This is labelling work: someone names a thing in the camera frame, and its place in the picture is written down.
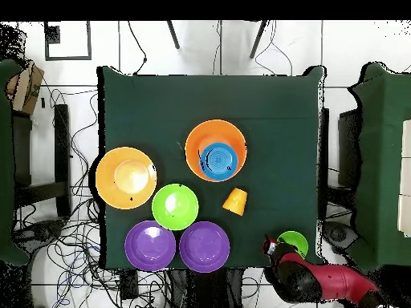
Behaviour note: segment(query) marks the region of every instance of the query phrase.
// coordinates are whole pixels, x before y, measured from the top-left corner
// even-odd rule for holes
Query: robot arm
[[[270,241],[264,273],[280,298],[289,303],[347,299],[358,307],[376,308],[382,299],[376,285],[346,265],[313,265],[287,243]]]

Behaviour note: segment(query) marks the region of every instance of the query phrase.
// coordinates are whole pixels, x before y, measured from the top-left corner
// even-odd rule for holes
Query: bowl
[[[231,147],[237,156],[237,167],[228,178],[237,175],[246,162],[247,146],[244,135],[232,123],[225,120],[207,120],[196,126],[185,142],[185,159],[187,165],[197,176],[210,182],[220,182],[209,178],[202,170],[200,158],[211,144],[223,143]]]
[[[307,256],[308,242],[304,235],[302,235],[301,233],[289,230],[287,232],[282,233],[277,238],[277,241],[286,242],[289,245],[293,245],[297,249],[298,254],[301,255],[302,258],[305,258]]]
[[[226,263],[230,241],[220,226],[201,221],[184,231],[179,249],[187,267],[198,273],[211,273]]]
[[[112,149],[97,165],[97,192],[114,208],[139,207],[152,196],[156,183],[157,172],[153,162],[135,148]]]
[[[237,170],[237,164],[235,150],[225,143],[212,143],[203,150],[200,157],[200,168],[211,180],[229,179]]]
[[[128,261],[139,270],[155,272],[164,269],[176,253],[173,232],[155,221],[143,221],[128,232],[124,242]]]
[[[197,218],[198,199],[185,185],[169,184],[154,195],[152,211],[159,225],[169,230],[183,230]]]

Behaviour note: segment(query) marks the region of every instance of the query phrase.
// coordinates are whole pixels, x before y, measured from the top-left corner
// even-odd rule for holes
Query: cardboard box
[[[15,75],[12,79],[10,79],[9,83],[7,84],[7,95],[11,95],[13,97],[14,93],[16,92],[18,82],[18,75]]]
[[[33,114],[43,75],[44,71],[36,67],[33,62],[30,62],[28,68],[20,73],[13,99],[13,109],[15,111],[28,115]]]

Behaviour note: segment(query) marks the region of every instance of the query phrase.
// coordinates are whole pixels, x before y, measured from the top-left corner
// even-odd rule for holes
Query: chair leg
[[[170,33],[171,33],[171,36],[173,37],[174,46],[175,46],[177,49],[179,49],[179,48],[180,48],[180,45],[178,44],[178,40],[177,40],[177,36],[176,36],[176,31],[174,30],[173,23],[171,22],[171,20],[167,20],[167,24],[169,25]]]
[[[255,52],[257,50],[258,45],[260,44],[260,39],[261,39],[262,33],[264,32],[264,27],[266,26],[266,24],[267,24],[267,20],[261,21],[260,28],[258,30],[257,36],[255,37],[253,49],[251,50],[250,59],[253,59],[253,57],[255,56]]]

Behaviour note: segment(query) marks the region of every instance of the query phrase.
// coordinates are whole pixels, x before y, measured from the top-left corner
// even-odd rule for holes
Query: purple plate
[[[176,253],[173,232],[155,221],[143,221],[132,227],[125,238],[127,259],[139,270],[155,272],[165,268]]]
[[[195,272],[214,272],[226,263],[229,254],[227,234],[215,223],[193,223],[181,236],[181,260]]]

